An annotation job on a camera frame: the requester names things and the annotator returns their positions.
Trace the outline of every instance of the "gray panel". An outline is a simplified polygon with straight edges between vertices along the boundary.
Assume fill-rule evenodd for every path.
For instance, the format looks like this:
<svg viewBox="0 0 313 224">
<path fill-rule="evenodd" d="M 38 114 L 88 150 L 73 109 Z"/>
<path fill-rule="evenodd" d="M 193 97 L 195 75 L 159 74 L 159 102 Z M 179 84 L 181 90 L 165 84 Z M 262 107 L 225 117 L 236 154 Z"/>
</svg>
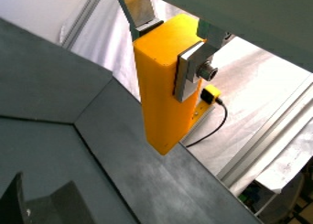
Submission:
<svg viewBox="0 0 313 224">
<path fill-rule="evenodd" d="M 0 115 L 72 123 L 110 72 L 0 19 Z"/>
<path fill-rule="evenodd" d="M 20 171 L 25 200 L 72 180 L 96 223 L 135 223 L 73 126 L 0 118 L 0 197 Z"/>
<path fill-rule="evenodd" d="M 140 105 L 114 80 L 76 127 L 143 223 L 259 223 L 180 145 L 167 156 L 149 147 Z"/>
<path fill-rule="evenodd" d="M 311 0 L 164 0 L 313 71 Z"/>
</svg>

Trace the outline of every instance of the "gray table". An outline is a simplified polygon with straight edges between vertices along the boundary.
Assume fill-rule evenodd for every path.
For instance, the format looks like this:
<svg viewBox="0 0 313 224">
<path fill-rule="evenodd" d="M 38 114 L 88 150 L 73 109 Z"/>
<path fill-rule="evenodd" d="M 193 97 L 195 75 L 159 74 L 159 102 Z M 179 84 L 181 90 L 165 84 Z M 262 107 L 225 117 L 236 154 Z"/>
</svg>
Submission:
<svg viewBox="0 0 313 224">
<path fill-rule="evenodd" d="M 96 223 L 258 223 L 176 145 L 145 142 L 140 105 L 110 73 L 0 21 L 0 195 L 72 180 Z"/>
</svg>

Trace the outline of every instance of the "silver knob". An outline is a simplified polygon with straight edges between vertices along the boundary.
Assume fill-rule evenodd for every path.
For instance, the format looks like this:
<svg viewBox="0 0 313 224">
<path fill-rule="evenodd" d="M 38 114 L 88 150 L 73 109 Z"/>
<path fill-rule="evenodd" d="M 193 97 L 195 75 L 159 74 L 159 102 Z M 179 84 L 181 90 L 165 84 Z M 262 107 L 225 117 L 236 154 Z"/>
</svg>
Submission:
<svg viewBox="0 0 313 224">
<path fill-rule="evenodd" d="M 212 68 L 209 61 L 205 61 L 199 67 L 196 75 L 201 77 L 205 81 L 211 81 L 217 73 L 217 68 Z"/>
</svg>

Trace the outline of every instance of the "black cable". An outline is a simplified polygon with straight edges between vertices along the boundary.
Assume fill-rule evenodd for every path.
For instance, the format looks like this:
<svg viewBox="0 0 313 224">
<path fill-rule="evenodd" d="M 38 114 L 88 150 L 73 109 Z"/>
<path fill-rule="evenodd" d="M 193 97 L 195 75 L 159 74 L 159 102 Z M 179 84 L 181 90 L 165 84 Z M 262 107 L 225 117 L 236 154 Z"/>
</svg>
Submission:
<svg viewBox="0 0 313 224">
<path fill-rule="evenodd" d="M 193 146 L 195 144 L 197 144 L 200 141 L 203 141 L 212 133 L 215 133 L 220 127 L 223 126 L 224 122 L 225 122 L 225 119 L 227 119 L 227 115 L 228 115 L 228 112 L 227 112 L 227 108 L 225 108 L 225 105 L 223 104 L 221 100 L 219 98 L 216 98 L 216 104 L 223 108 L 224 110 L 224 115 L 223 115 L 223 119 L 221 119 L 221 122 L 220 122 L 220 125 L 217 126 L 217 128 L 209 133 L 207 134 L 204 137 L 201 137 L 199 140 L 196 140 L 193 143 L 188 144 L 185 147 L 191 147 Z"/>
</svg>

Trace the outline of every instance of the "yellow box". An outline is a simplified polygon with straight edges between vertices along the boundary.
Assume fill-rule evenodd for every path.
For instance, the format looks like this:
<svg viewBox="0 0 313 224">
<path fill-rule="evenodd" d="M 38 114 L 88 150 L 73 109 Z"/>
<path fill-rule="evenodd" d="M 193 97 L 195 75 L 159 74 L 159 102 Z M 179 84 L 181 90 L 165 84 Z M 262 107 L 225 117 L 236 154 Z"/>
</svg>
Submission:
<svg viewBox="0 0 313 224">
<path fill-rule="evenodd" d="M 188 132 L 199 91 L 180 103 L 173 97 L 177 54 L 201 39 L 197 21 L 177 15 L 133 42 L 145 136 L 165 155 Z"/>
</svg>

